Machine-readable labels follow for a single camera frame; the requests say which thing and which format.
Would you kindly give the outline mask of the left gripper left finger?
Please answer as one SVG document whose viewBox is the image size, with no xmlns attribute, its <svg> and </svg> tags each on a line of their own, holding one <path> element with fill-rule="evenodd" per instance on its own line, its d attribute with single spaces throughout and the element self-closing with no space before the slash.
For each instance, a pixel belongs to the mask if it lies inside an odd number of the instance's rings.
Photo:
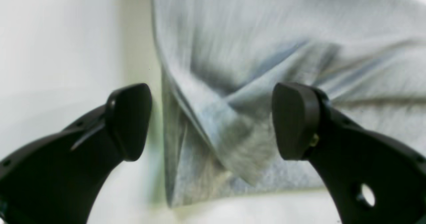
<svg viewBox="0 0 426 224">
<path fill-rule="evenodd" d="M 143 153 L 151 109 L 147 84 L 126 86 L 60 132 L 5 157 L 1 220 L 6 224 L 87 223 L 111 171 Z"/>
</svg>

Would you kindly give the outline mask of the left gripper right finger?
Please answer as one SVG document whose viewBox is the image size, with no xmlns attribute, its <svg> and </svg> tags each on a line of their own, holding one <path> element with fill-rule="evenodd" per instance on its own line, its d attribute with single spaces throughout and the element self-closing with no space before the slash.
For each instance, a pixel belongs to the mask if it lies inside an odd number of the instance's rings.
<svg viewBox="0 0 426 224">
<path fill-rule="evenodd" d="M 314 167 L 343 224 L 425 223 L 423 155 L 364 129 L 311 86 L 276 84 L 271 107 L 281 158 Z"/>
</svg>

